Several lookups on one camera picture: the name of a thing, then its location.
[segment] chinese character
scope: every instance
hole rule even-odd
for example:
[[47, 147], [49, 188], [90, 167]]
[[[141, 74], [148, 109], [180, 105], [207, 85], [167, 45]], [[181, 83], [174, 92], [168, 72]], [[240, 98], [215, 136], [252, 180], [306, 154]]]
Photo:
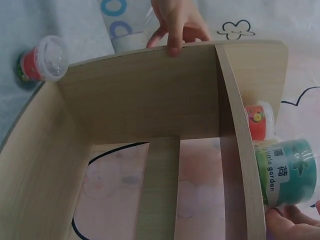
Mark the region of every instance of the chinese character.
[[278, 167], [278, 176], [283, 177], [288, 175], [288, 169], [286, 166], [280, 166]]
[[281, 149], [281, 148], [274, 149], [274, 150], [273, 150], [273, 153], [274, 153], [274, 155], [275, 155], [276, 157], [278, 157], [278, 156], [283, 156], [283, 155], [284, 155], [284, 153], [282, 152], [282, 149]]

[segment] human hand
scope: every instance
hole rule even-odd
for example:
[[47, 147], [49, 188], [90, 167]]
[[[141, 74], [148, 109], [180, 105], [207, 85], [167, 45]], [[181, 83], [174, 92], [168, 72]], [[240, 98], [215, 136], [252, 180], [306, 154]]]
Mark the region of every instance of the human hand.
[[[320, 201], [315, 206], [320, 214]], [[320, 221], [304, 215], [296, 206], [285, 207], [283, 216], [269, 209], [265, 221], [276, 240], [320, 240]]]
[[160, 27], [148, 41], [147, 48], [154, 47], [169, 33], [168, 52], [175, 57], [179, 54], [183, 41], [192, 43], [196, 39], [211, 39], [208, 26], [192, 0], [151, 0], [151, 5]]

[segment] green container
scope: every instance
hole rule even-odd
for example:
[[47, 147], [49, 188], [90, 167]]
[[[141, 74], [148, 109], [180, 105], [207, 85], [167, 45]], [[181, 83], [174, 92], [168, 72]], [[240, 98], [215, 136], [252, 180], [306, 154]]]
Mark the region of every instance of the green container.
[[273, 208], [317, 200], [317, 160], [305, 139], [257, 146], [255, 157], [264, 205]]

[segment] wooden shelf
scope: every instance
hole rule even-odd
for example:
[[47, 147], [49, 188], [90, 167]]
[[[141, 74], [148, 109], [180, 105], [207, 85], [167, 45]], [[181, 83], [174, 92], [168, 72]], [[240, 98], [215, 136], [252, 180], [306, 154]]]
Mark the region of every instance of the wooden shelf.
[[72, 66], [43, 85], [0, 152], [0, 239], [67, 239], [92, 150], [150, 141], [136, 239], [173, 240], [180, 139], [211, 137], [220, 137], [226, 239], [265, 239], [244, 106], [267, 101], [277, 117], [287, 61], [278, 41], [219, 41], [186, 44], [176, 58], [156, 47]]

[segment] light blue fabric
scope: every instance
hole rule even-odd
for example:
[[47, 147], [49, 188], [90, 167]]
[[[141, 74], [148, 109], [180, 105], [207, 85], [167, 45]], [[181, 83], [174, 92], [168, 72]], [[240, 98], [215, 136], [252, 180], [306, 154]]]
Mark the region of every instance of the light blue fabric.
[[98, 2], [0, 1], [0, 146], [39, 85], [21, 83], [14, 68], [21, 52], [47, 35], [66, 41], [70, 63], [114, 53]]

